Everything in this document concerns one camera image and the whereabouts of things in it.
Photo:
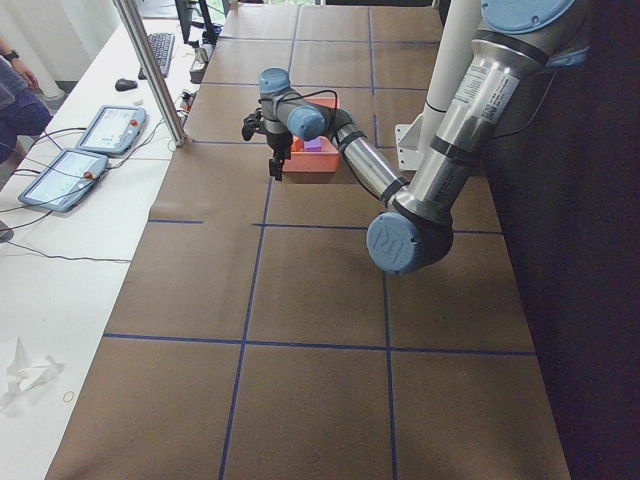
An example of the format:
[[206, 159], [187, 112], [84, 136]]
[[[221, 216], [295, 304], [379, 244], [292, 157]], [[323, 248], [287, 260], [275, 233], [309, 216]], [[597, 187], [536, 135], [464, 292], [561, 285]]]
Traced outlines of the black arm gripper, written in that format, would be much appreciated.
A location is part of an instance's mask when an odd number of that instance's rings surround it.
[[268, 132], [267, 143], [273, 152], [273, 158], [269, 160], [269, 175], [274, 180], [281, 181], [283, 161], [291, 158], [292, 134], [290, 132]]

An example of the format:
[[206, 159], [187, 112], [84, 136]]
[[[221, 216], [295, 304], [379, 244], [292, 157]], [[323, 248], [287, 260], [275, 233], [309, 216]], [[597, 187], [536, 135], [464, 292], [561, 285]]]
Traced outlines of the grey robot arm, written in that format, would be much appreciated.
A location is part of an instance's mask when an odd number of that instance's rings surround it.
[[275, 179], [295, 139], [328, 139], [385, 206], [368, 227], [371, 259], [383, 271], [410, 273], [448, 254], [451, 209], [478, 150], [528, 77], [584, 62], [590, 20], [587, 1], [452, 2], [423, 112], [397, 137], [398, 153], [418, 163], [412, 179], [389, 163], [348, 112], [310, 103], [280, 68], [261, 73], [259, 105], [244, 119], [242, 135], [265, 136]]

